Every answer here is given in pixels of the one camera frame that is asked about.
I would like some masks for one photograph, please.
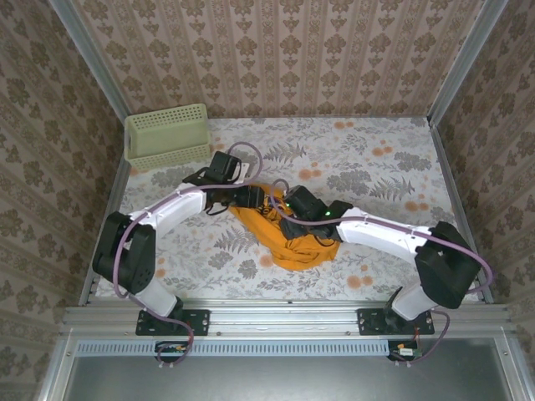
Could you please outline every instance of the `table surface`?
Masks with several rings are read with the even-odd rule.
[[[404,223],[455,222],[424,118],[212,119],[208,125],[214,150],[239,140],[260,149],[259,182],[284,178],[326,204],[347,201]],[[246,147],[234,154],[256,164]],[[151,205],[207,163],[132,169],[120,211]],[[386,300],[417,278],[411,264],[349,244],[340,246],[334,261],[284,270],[230,212],[193,216],[169,232],[158,244],[155,274],[179,297],[210,299]],[[96,295],[112,296],[112,286],[100,280]]]

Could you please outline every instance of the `black bracket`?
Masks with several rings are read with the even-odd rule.
[[[196,337],[205,337],[210,328],[208,309],[183,309],[181,321],[191,327]],[[174,323],[162,322],[146,311],[140,311],[135,327],[136,336],[187,336],[187,330]]]
[[[415,320],[407,322],[399,318],[396,324],[391,324],[390,314],[382,307],[363,308],[357,311],[357,323],[361,336],[414,336],[418,327],[420,335],[435,334],[435,326],[431,312],[423,312]]]

